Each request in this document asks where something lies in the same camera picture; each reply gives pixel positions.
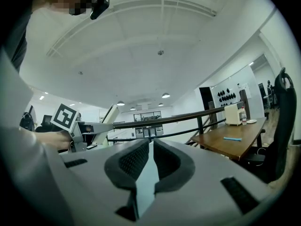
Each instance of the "smoke detector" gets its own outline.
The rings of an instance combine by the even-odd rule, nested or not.
[[[159,50],[158,51],[158,55],[163,55],[164,54],[164,50]]]

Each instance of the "round ceiling lamp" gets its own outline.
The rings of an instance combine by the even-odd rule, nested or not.
[[[124,106],[125,103],[124,103],[123,101],[118,101],[117,105],[119,105],[119,106]]]
[[[168,93],[164,93],[164,94],[162,95],[162,98],[168,98],[168,97],[170,97],[170,95],[169,95]]]

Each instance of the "blue object on table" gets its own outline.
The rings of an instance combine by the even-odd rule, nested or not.
[[[241,141],[241,138],[224,137],[225,140]]]

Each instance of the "brown tabletop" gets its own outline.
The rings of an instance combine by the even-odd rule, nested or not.
[[[254,124],[224,125],[191,140],[211,151],[239,160],[250,149],[259,136],[266,118],[259,118]],[[241,141],[225,140],[224,137],[242,138]]]

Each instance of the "ceiling track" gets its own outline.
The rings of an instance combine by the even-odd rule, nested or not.
[[[97,20],[92,21],[89,17],[87,17],[80,23],[76,24],[54,43],[54,45],[50,48],[46,55],[48,57],[54,56],[55,54],[57,54],[58,49],[75,34],[79,33],[81,30],[88,27],[89,25],[99,22],[101,19],[104,19],[107,16],[111,16],[120,12],[125,12],[133,9],[156,7],[162,7],[162,0],[127,0],[125,2],[114,4],[112,8],[109,8]],[[164,0],[164,7],[187,10],[208,17],[216,16],[216,11],[185,0]]]

